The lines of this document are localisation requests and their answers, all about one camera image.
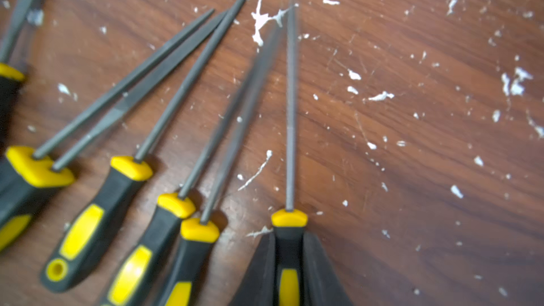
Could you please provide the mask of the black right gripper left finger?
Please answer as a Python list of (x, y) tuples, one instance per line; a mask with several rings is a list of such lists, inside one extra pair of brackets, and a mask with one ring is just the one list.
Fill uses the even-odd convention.
[(264, 235), (229, 306), (273, 305), (276, 273), (276, 237)]

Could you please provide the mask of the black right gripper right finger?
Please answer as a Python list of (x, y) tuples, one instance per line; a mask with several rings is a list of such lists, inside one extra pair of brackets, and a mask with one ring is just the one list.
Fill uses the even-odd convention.
[(303, 235), (303, 304), (353, 305), (317, 235)]

